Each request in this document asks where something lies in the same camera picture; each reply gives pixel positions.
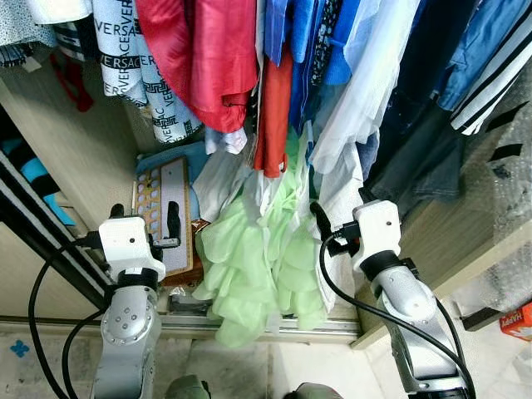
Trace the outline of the clear bubble wrap sheet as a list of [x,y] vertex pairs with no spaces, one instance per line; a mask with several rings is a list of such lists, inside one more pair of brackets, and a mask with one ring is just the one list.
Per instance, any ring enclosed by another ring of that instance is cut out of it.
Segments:
[[[531,101],[532,83],[528,72],[521,72],[510,89],[502,96],[489,118]],[[472,172],[469,189],[485,190],[476,194],[478,210],[490,216],[491,242],[498,244],[514,233],[523,223],[529,223],[532,213],[530,194],[531,155],[527,147],[531,140],[531,113],[527,106],[508,125],[484,131],[474,136],[475,151],[471,153]],[[490,162],[494,149],[501,145],[524,145],[520,156]],[[503,252],[503,259],[475,277],[455,295],[461,313],[471,314],[480,308],[509,312],[532,299],[532,244],[530,236],[521,236],[517,249]]]

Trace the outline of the grey robot right leg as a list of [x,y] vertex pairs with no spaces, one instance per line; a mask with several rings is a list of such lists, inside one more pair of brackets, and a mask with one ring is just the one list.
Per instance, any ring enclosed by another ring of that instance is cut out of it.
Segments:
[[292,394],[295,399],[343,399],[333,387],[315,382],[301,384]]

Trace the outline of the grey robot left leg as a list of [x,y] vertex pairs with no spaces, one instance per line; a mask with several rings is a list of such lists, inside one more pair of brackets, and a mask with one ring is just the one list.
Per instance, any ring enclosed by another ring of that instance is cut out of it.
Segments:
[[208,383],[195,375],[178,377],[167,387],[164,399],[210,399]]

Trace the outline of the orange red garment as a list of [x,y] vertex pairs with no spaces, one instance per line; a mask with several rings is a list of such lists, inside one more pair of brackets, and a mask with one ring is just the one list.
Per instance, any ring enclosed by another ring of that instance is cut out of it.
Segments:
[[254,169],[266,178],[280,178],[288,167],[288,113],[292,91],[293,58],[283,50],[280,62],[267,62],[259,109]]

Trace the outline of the plain white garment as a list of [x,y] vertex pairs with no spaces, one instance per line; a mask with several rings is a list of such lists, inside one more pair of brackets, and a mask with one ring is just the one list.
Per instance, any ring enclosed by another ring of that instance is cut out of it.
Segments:
[[92,13],[92,0],[24,0],[37,24],[77,22]]

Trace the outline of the black sliding door frame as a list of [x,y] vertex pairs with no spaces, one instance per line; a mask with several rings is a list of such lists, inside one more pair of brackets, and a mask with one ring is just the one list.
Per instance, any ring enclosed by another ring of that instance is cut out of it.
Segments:
[[[65,225],[34,190],[18,166],[2,149],[7,138],[22,133],[7,111],[0,106],[0,223],[12,229],[35,254],[48,259],[64,244],[75,243]],[[94,308],[105,308],[111,279],[104,276],[94,256],[81,248],[70,247],[52,263],[53,270],[66,280]]]

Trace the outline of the dark navy garment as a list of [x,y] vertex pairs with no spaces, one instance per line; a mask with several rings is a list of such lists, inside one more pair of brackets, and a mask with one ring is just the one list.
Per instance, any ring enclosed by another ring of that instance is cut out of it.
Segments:
[[401,59],[399,76],[388,100],[377,148],[361,156],[373,167],[385,152],[395,150],[400,136],[418,121],[450,57],[466,31],[480,0],[423,0]]

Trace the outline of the dark grey jeans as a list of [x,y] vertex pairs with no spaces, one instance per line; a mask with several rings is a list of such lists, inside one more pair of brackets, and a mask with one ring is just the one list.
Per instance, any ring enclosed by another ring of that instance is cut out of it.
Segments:
[[377,198],[402,208],[459,198],[466,137],[450,126],[450,115],[429,106],[406,133],[389,137],[369,180],[368,189]]

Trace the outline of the white hanging cloth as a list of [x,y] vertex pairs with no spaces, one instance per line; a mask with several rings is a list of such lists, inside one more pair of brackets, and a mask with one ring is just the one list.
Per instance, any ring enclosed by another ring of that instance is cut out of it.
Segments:
[[247,144],[235,155],[229,152],[228,145],[221,138],[214,140],[213,131],[209,131],[208,147],[220,144],[200,175],[193,183],[197,194],[199,217],[215,223],[232,203],[243,203],[251,212],[253,220],[265,213],[267,202],[267,179],[261,170],[256,170],[255,156],[261,140],[256,131],[247,134]]

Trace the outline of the brown board with holes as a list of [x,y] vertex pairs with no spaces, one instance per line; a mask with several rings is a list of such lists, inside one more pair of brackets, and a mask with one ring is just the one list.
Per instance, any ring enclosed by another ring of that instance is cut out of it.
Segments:
[[203,278],[203,266],[196,255],[196,228],[202,221],[193,216],[197,206],[193,203],[193,191],[187,175],[185,157],[136,174],[133,184],[134,212],[143,217],[149,235],[156,239],[166,237],[167,204],[176,201],[181,208],[181,246],[162,250],[162,263],[166,273],[164,288],[195,285]]

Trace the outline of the black metal stand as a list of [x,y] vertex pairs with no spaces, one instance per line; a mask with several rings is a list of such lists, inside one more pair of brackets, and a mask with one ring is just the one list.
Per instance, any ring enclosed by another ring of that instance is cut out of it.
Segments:
[[469,315],[461,316],[463,328],[467,332],[475,332],[489,326],[491,323],[497,323],[505,312],[494,308],[480,308]]

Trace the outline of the white Versace print garment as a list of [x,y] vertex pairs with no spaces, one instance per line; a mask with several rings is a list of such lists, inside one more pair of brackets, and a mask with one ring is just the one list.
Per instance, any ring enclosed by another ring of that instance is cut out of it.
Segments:
[[140,29],[135,0],[91,0],[104,95],[121,96],[147,115],[164,144],[186,140],[202,122],[167,84]]

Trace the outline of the black white striped garment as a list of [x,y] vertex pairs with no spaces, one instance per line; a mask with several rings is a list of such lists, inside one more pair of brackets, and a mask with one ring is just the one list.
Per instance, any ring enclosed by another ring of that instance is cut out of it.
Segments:
[[532,54],[531,12],[531,8],[528,8],[518,18],[472,83],[470,91],[457,104],[450,118],[450,126],[457,133],[476,133],[525,68]]

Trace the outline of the blue patterned garment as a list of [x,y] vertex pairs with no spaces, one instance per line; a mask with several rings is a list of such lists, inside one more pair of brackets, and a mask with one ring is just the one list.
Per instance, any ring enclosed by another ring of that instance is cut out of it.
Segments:
[[288,126],[299,134],[316,113],[324,88],[351,76],[343,49],[352,37],[362,0],[266,0],[264,50],[267,62],[293,58]]

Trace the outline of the small red box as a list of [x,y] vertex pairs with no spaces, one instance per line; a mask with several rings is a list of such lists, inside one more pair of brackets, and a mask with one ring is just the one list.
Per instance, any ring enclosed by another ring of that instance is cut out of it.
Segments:
[[522,307],[507,312],[499,319],[499,327],[503,334],[532,341],[532,303],[526,303]]

